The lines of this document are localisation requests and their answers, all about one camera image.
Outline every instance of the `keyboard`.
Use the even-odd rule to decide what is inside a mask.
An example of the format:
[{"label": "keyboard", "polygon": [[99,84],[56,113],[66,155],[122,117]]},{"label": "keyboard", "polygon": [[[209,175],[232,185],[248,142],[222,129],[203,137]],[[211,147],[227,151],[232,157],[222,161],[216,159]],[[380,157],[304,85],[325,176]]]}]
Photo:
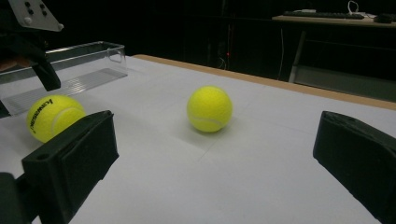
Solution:
[{"label": "keyboard", "polygon": [[302,11],[285,11],[283,16],[292,17],[311,17],[311,18],[328,18],[328,19],[348,19],[348,20],[363,20],[364,16],[361,14],[349,14],[341,12],[302,12]]},{"label": "keyboard", "polygon": [[379,16],[386,16],[392,19],[392,21],[396,21],[396,14],[389,14],[389,13],[381,13]]}]

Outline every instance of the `desk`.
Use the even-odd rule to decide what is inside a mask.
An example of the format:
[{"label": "desk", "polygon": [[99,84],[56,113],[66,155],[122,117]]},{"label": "desk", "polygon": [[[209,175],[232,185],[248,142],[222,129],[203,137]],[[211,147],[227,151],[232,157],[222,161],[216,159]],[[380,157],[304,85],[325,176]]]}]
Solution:
[{"label": "desk", "polygon": [[[301,26],[302,24],[315,24],[316,26],[331,25],[332,28],[335,27],[335,29],[344,30],[349,28],[361,28],[367,29],[368,31],[383,31],[389,33],[396,30],[396,22],[377,23],[370,18],[364,18],[363,20],[345,20],[276,16],[273,17],[273,20],[294,23],[296,26]],[[375,75],[372,77],[364,77],[356,74],[329,71],[300,65],[300,57],[303,52],[306,36],[305,29],[306,26],[301,29],[302,33],[300,42],[290,71],[289,82],[396,102],[396,98],[394,97],[396,95],[396,82],[394,81],[376,78]]]},{"label": "desk", "polygon": [[[114,113],[120,157],[72,224],[379,223],[312,152],[323,110],[396,136],[396,104],[146,55],[127,65],[128,77],[75,95],[89,114]],[[233,99],[212,134],[186,116],[207,84]],[[0,171],[15,176],[40,146],[24,119],[0,119]]]}]

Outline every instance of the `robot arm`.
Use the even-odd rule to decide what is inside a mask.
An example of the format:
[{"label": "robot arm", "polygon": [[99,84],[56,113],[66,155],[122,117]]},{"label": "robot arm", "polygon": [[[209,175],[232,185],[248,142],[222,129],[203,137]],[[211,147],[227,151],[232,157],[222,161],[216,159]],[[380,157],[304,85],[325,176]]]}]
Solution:
[{"label": "robot arm", "polygon": [[60,32],[63,28],[41,1],[0,0],[0,57],[28,58],[44,88],[59,89],[61,81],[47,61],[46,42],[39,31]]},{"label": "robot arm", "polygon": [[0,223],[69,223],[118,157],[113,114],[80,119],[25,157],[23,175],[0,173]]}]

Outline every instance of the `desk leg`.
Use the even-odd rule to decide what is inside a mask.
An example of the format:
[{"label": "desk leg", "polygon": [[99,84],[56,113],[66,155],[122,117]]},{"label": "desk leg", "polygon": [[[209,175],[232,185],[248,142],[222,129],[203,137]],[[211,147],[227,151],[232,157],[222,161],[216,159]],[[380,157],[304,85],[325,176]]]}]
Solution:
[{"label": "desk leg", "polygon": [[292,66],[291,71],[290,71],[289,82],[292,82],[292,83],[294,83],[294,80],[296,78],[297,66],[298,66],[298,63],[300,61],[301,52],[303,51],[303,45],[304,45],[304,42],[305,42],[305,35],[306,35],[306,31],[302,31],[301,35],[300,35],[300,42],[298,44],[296,55],[294,57],[293,66]]}]

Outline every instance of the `cable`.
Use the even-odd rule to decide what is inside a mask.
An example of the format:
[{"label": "cable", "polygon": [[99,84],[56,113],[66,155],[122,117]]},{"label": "cable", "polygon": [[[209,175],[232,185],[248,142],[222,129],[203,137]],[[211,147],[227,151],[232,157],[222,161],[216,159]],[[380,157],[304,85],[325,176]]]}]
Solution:
[{"label": "cable", "polygon": [[220,57],[219,57],[219,59],[221,60],[221,65],[219,65],[218,69],[220,69],[224,65],[224,70],[226,70],[227,69],[227,63],[224,61],[224,59],[222,59]]},{"label": "cable", "polygon": [[356,10],[355,12],[359,12],[359,4],[354,2],[354,1],[349,1],[347,2],[347,11],[349,12],[349,14],[353,14],[352,10],[350,9],[350,4],[353,3],[356,5]]},{"label": "cable", "polygon": [[376,15],[366,13],[366,16],[370,19],[374,19]]},{"label": "cable", "polygon": [[283,29],[282,28],[280,28],[280,42],[282,44],[282,53],[281,53],[281,58],[280,58],[279,72],[277,74],[277,79],[276,80],[280,79],[280,74],[282,72],[282,67],[283,67],[283,56],[285,54],[285,46],[283,45]]},{"label": "cable", "polygon": [[227,34],[227,63],[225,69],[230,69],[230,58],[233,54],[233,25],[228,24],[228,34]]}]

